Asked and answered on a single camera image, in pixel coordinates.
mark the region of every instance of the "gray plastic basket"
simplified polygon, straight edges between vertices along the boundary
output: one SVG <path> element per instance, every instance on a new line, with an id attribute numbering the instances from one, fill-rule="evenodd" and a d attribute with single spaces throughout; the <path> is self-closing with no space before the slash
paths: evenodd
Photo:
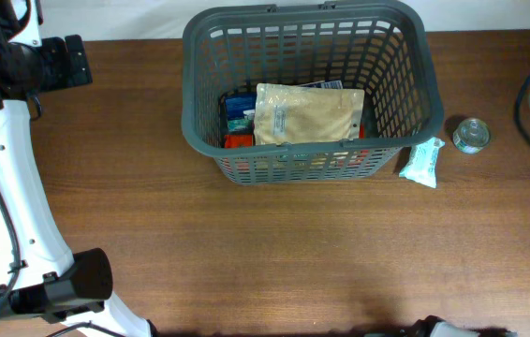
<path id="1" fill-rule="evenodd" d="M 365 90 L 365 139 L 222 148 L 225 97 L 320 80 Z M 367 177 L 443 118 L 423 24 L 398 1 L 221 7 L 185 27 L 182 130 L 235 183 Z"/>

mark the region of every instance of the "small tin can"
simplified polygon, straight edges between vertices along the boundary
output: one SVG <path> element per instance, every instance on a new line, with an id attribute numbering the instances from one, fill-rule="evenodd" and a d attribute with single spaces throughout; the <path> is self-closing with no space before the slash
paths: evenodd
<path id="1" fill-rule="evenodd" d="M 490 128 L 477 118 L 468 118 L 459 124 L 452 140 L 457 149 L 466 154 L 476 154 L 490 143 Z"/>

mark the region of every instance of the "white wall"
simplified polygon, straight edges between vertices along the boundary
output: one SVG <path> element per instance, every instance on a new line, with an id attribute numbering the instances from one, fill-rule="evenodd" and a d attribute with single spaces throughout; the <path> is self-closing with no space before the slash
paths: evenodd
<path id="1" fill-rule="evenodd" d="M 219 6 L 320 4 L 324 0 L 41 0 L 44 37 L 84 40 L 181 37 L 188 21 Z M 404 0 L 427 31 L 530 28 L 530 0 Z"/>

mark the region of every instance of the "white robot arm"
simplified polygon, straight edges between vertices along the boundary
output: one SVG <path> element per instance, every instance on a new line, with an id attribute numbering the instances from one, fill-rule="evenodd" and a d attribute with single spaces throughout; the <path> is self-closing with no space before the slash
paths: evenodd
<path id="1" fill-rule="evenodd" d="M 26 98 L 37 102 L 39 91 L 91 81 L 81 41 L 69 37 L 65 44 L 59 43 L 61 39 L 47 39 L 47 52 L 55 55 L 45 58 L 36 1 L 14 3 L 24 13 L 15 23 L 11 4 L 0 1 L 0 29 L 7 36 L 0 48 L 13 48 L 11 55 L 20 57 L 27 68 L 0 67 L 0 319 L 41 316 L 88 336 L 152 336 L 155 328 L 150 322 L 134 315 L 112 292 L 104 252 L 94 249 L 73 255 L 66 245 L 52 218 L 32 152 Z M 9 30 L 18 25 L 17 32 Z M 61 51 L 66 58 L 56 62 L 56 53 Z M 67 60 L 70 54 L 75 57 Z M 64 63 L 81 69 L 52 72 L 51 67 Z M 14 74 L 22 77 L 22 83 L 9 77 Z"/>

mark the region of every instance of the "can lid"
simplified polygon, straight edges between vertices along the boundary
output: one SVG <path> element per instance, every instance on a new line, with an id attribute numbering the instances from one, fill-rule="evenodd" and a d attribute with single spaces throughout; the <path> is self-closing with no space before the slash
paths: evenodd
<path id="1" fill-rule="evenodd" d="M 461 139 L 469 146 L 484 147 L 490 142 L 490 129 L 479 119 L 464 121 L 460 129 Z"/>

